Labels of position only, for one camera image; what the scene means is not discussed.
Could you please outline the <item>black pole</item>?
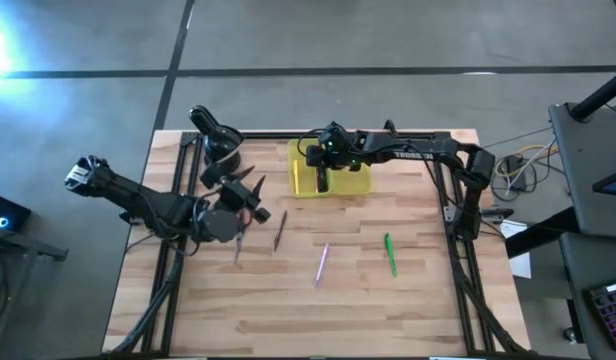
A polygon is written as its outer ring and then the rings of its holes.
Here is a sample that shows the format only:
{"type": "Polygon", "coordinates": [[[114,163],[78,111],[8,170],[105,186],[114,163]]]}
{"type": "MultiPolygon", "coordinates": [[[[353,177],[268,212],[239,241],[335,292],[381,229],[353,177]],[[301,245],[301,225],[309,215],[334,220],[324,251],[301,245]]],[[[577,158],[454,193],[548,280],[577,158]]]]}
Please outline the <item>black pole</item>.
{"type": "Polygon", "coordinates": [[[580,123],[587,123],[592,114],[615,97],[616,75],[582,102],[570,108],[569,114],[573,120],[580,123]]]}

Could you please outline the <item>purple pen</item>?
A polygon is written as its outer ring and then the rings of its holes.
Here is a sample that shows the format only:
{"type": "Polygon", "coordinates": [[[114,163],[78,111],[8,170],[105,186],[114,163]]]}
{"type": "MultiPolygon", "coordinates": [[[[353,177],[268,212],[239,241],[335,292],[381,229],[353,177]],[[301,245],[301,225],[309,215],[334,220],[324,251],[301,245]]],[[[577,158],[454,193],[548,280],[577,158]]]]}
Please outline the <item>purple pen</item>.
{"type": "Polygon", "coordinates": [[[321,257],[320,257],[320,261],[319,261],[319,266],[317,268],[317,273],[315,276],[315,280],[314,280],[314,286],[317,287],[322,276],[323,276],[323,271],[324,271],[324,267],[325,267],[325,263],[329,254],[329,250],[330,250],[330,244],[327,243],[322,251],[321,257]]]}

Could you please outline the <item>brown pen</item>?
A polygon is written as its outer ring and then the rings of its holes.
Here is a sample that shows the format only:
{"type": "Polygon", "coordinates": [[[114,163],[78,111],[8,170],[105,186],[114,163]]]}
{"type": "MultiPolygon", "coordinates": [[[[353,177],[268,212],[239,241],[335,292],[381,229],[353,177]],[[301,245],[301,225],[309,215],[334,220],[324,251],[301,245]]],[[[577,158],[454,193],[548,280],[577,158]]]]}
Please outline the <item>brown pen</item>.
{"type": "Polygon", "coordinates": [[[288,211],[285,210],[283,215],[282,215],[281,221],[280,221],[279,229],[278,229],[278,231],[276,233],[276,236],[274,238],[274,241],[273,241],[273,252],[276,252],[278,247],[279,247],[279,244],[280,244],[280,241],[281,241],[282,232],[284,230],[285,223],[286,223],[286,220],[287,220],[287,216],[288,216],[288,211]]]}

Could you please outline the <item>black desk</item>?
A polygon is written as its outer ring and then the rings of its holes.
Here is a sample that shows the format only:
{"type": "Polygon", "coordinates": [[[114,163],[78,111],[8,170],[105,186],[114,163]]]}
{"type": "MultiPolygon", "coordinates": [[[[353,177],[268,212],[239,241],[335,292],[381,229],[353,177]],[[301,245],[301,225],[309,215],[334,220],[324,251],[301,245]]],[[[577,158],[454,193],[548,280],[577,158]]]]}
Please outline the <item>black desk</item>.
{"type": "Polygon", "coordinates": [[[548,110],[581,232],[616,238],[616,195],[593,185],[616,174],[616,112],[600,109],[587,123],[566,104],[548,110]]]}
{"type": "Polygon", "coordinates": [[[586,345],[593,360],[616,360],[616,351],[604,339],[583,296],[585,289],[616,282],[616,238],[581,232],[571,206],[510,238],[506,250],[509,257],[513,244],[531,252],[552,242],[560,247],[575,339],[586,345]]]}

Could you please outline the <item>black aluminium table frame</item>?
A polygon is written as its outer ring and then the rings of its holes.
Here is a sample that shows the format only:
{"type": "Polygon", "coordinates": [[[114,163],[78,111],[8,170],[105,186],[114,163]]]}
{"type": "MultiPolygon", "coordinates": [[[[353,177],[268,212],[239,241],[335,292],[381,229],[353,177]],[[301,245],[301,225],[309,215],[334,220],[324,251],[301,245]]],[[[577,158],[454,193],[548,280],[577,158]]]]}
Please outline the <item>black aluminium table frame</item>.
{"type": "Polygon", "coordinates": [[[442,208],[464,192],[444,165],[393,161],[371,169],[363,196],[298,199],[282,132],[251,132],[241,151],[262,176],[271,217],[232,244],[206,244],[183,265],[169,352],[174,357],[396,358],[464,356],[496,347],[455,280],[474,278],[476,254],[450,232],[442,208]],[[273,241],[284,211],[281,241],[273,241]],[[391,273],[384,235],[394,247],[391,273]],[[323,276],[314,280],[324,246],[323,276]]]}

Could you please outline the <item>red-handled scissors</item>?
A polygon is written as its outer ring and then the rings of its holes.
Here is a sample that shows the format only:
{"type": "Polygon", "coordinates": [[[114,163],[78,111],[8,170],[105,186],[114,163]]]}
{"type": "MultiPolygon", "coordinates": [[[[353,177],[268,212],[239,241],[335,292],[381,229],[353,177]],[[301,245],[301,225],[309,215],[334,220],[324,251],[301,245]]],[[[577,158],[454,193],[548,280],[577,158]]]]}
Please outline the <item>red-handled scissors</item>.
{"type": "Polygon", "coordinates": [[[237,234],[235,238],[235,253],[234,253],[234,260],[233,260],[234,265],[238,264],[244,235],[245,235],[247,228],[250,226],[252,222],[252,212],[248,209],[242,209],[238,215],[238,220],[239,220],[239,223],[238,223],[238,229],[237,229],[237,234]]]}

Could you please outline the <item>yellow translucent supply box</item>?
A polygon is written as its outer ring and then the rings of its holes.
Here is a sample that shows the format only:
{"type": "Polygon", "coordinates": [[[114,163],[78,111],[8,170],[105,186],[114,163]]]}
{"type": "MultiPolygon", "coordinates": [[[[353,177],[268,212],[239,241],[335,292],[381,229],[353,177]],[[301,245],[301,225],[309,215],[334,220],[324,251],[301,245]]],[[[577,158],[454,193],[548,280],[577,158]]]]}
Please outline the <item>yellow translucent supply box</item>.
{"type": "MultiPolygon", "coordinates": [[[[316,193],[316,169],[306,165],[306,158],[300,154],[297,149],[299,144],[298,139],[292,139],[287,144],[287,166],[288,177],[291,194],[295,198],[319,198],[330,196],[352,196],[366,195],[372,189],[372,177],[370,168],[363,164],[358,172],[349,170],[332,170],[328,171],[329,191],[325,193],[316,193]],[[294,194],[294,179],[293,179],[293,160],[298,160],[299,164],[299,194],[294,194]]],[[[303,153],[309,145],[316,145],[317,141],[312,139],[303,140],[300,149],[303,153]]]]}

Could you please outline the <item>black device blue light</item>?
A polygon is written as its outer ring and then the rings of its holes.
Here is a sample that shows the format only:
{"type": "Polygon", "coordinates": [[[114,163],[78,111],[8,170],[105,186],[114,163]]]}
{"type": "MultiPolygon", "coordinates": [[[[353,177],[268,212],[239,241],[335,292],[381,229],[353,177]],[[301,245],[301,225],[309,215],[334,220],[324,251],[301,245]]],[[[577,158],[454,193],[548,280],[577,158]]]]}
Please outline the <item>black device blue light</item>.
{"type": "Polygon", "coordinates": [[[0,229],[21,233],[32,215],[32,211],[0,196],[0,229]]]}

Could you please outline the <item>green highlighter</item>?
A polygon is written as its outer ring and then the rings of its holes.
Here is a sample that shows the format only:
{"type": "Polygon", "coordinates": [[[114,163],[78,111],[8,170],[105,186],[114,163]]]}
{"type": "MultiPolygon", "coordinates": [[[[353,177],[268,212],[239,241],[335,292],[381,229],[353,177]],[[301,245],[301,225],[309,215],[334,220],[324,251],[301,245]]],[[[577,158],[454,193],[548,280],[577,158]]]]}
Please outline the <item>green highlighter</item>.
{"type": "Polygon", "coordinates": [[[394,254],[392,238],[389,233],[386,233],[384,235],[384,246],[385,246],[385,249],[388,255],[388,260],[389,260],[389,265],[390,265],[392,276],[396,278],[398,276],[398,271],[397,271],[397,266],[396,266],[396,261],[395,261],[395,254],[394,254]]]}

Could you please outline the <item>black power adapter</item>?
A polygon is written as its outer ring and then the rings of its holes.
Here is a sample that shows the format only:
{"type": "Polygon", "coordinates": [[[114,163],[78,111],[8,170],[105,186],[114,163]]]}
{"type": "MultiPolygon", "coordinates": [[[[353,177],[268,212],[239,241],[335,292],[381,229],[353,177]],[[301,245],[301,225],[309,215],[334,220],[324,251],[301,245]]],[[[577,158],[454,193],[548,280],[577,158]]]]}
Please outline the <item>black power adapter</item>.
{"type": "Polygon", "coordinates": [[[519,172],[523,166],[524,160],[521,155],[512,155],[504,159],[502,169],[507,174],[511,190],[521,192],[526,190],[526,176],[524,172],[519,172]]]}

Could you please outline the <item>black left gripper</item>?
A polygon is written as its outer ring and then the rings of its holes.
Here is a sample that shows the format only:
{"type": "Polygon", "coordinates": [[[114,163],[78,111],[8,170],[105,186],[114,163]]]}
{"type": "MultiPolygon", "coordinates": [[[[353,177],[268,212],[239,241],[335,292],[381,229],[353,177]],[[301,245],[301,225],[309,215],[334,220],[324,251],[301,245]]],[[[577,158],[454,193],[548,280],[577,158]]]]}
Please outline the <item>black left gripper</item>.
{"type": "MultiPolygon", "coordinates": [[[[226,182],[241,181],[253,170],[254,166],[251,166],[239,172],[235,172],[232,174],[223,174],[218,164],[212,164],[203,172],[203,174],[200,176],[200,180],[202,184],[208,189],[217,188],[219,194],[223,184],[225,184],[226,182]]],[[[267,209],[259,207],[261,203],[260,192],[265,178],[266,176],[262,176],[256,183],[255,187],[252,189],[252,195],[258,200],[259,204],[254,209],[242,208],[250,210],[252,212],[252,218],[256,220],[259,224],[265,223],[271,216],[270,212],[267,209]]]]}

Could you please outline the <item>white paper sheet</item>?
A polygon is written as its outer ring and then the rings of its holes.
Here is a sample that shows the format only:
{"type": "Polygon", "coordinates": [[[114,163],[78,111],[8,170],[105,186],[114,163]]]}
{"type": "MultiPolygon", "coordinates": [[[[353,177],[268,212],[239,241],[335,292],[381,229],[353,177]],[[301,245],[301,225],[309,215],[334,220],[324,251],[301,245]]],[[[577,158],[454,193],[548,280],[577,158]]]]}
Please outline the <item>white paper sheet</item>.
{"type": "MultiPolygon", "coordinates": [[[[527,224],[512,220],[503,220],[499,225],[499,230],[504,236],[506,243],[509,243],[510,238],[522,233],[527,228],[527,224]]],[[[523,279],[532,278],[529,252],[518,250],[516,244],[513,244],[512,248],[509,250],[509,265],[514,277],[523,279]]]]}

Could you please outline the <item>backlit keyboard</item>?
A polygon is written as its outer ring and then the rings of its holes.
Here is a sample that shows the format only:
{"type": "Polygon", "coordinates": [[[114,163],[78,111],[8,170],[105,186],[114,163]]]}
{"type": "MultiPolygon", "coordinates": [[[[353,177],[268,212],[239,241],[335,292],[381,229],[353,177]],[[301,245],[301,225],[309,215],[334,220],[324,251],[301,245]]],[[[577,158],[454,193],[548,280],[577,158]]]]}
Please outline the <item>backlit keyboard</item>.
{"type": "Polygon", "coordinates": [[[583,296],[604,339],[616,351],[616,282],[585,289],[583,296]]]}

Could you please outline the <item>black side stand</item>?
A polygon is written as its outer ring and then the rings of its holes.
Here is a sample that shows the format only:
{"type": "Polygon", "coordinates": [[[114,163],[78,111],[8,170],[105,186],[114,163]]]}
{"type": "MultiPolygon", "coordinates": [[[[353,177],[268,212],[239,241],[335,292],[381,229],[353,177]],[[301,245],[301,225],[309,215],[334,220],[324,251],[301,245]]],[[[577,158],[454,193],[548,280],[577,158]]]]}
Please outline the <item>black side stand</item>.
{"type": "Polygon", "coordinates": [[[64,261],[68,249],[0,228],[0,342],[39,256],[64,261]]]}

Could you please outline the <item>blue monitor screen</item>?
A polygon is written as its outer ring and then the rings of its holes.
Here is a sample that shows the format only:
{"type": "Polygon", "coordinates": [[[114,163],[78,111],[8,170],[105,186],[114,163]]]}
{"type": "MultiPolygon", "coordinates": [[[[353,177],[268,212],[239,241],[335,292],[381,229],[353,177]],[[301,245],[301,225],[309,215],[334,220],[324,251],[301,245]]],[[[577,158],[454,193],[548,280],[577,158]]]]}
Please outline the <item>blue monitor screen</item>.
{"type": "Polygon", "coordinates": [[[616,172],[594,183],[592,189],[596,193],[616,196],[616,172]]]}

